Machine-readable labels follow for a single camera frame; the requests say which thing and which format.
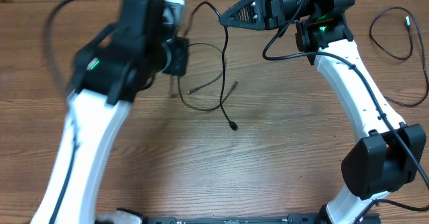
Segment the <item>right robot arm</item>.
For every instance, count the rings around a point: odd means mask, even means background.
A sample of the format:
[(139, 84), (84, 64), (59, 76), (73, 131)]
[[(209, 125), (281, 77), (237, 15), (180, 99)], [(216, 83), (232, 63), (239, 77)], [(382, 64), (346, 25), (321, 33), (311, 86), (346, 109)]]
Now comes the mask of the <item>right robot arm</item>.
[(355, 0), (240, 0), (219, 18), (225, 27), (275, 30), (296, 25), (299, 57), (307, 57), (337, 95), (355, 145), (341, 163), (344, 186), (317, 214), (289, 215), (288, 223), (378, 223), (371, 207), (416, 176), (426, 134), (408, 125), (381, 94), (359, 55), (345, 12)]

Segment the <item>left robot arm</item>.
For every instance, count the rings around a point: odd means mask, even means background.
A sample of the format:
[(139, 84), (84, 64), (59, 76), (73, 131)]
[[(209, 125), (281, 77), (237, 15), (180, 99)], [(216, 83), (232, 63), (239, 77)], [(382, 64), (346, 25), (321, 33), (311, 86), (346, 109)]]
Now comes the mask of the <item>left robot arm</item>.
[(120, 15), (74, 58), (62, 139), (33, 223), (146, 223), (118, 208), (96, 213), (113, 143), (138, 92), (157, 74), (184, 74), (186, 38), (177, 35), (184, 0), (122, 0)]

